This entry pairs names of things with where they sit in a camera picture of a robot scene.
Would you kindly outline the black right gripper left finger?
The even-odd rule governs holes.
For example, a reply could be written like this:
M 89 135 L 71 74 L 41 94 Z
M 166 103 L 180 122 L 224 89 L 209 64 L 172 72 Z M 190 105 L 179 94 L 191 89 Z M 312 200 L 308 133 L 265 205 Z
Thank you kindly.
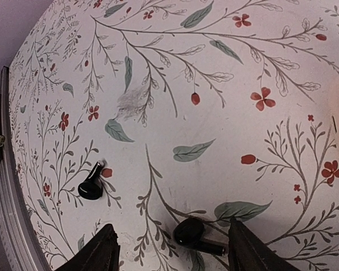
M 57 271 L 119 270 L 118 235 L 106 224 L 72 259 Z

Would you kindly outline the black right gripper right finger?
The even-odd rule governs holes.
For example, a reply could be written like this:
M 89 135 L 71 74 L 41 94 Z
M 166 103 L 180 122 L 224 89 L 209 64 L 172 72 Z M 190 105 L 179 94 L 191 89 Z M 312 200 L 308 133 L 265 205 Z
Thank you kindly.
M 243 222 L 235 218 L 231 219 L 228 236 L 230 270 L 298 271 L 298 268 L 277 256 Z

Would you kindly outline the black earbud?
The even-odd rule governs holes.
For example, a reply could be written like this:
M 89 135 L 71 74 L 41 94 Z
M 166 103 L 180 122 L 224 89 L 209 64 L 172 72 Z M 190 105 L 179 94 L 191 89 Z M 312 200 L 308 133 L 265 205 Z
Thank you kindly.
M 173 238 L 178 245 L 185 248 L 215 256 L 224 256 L 226 247 L 222 244 L 205 241 L 202 238 L 204 233 L 204 223 L 197 218 L 190 217 L 175 227 Z
M 99 180 L 104 164 L 97 161 L 87 178 L 78 185 L 78 193 L 84 199 L 97 200 L 103 195 L 103 185 Z

